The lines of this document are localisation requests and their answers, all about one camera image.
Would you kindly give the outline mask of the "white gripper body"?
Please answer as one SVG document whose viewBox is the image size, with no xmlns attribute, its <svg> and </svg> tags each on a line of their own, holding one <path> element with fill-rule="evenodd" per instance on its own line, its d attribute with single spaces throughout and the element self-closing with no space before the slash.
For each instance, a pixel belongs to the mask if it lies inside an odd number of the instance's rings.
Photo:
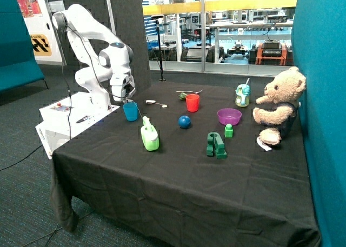
<svg viewBox="0 0 346 247">
<path fill-rule="evenodd" d="M 131 98 L 136 91 L 134 78 L 131 73 L 113 74 L 110 79 L 110 85 L 113 99 Z"/>
</svg>

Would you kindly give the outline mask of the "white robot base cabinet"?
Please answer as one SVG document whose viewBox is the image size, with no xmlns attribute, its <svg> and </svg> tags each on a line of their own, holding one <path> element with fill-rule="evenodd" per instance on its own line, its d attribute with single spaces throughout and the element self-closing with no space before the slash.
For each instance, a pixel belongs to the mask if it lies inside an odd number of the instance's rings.
<svg viewBox="0 0 346 247">
<path fill-rule="evenodd" d="M 118 108 L 112 105 L 109 110 L 96 109 L 86 92 L 78 92 L 41 108 L 39 111 L 43 121 L 36 126 L 36 131 L 48 159 L 52 159 L 54 150 Z M 90 118 L 82 123 L 76 123 L 84 116 Z"/>
</svg>

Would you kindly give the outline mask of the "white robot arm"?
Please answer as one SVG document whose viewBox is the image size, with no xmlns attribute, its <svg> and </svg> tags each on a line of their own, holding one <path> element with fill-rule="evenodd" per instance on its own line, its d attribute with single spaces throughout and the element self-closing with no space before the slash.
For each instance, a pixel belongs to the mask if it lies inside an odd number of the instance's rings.
<svg viewBox="0 0 346 247">
<path fill-rule="evenodd" d="M 75 79 L 88 90 L 92 104 L 108 110 L 110 96 L 116 102 L 131 101 L 136 91 L 130 68 L 133 50 L 79 4 L 54 13 L 52 22 L 57 30 L 66 31 L 75 56 L 87 65 Z"/>
</svg>

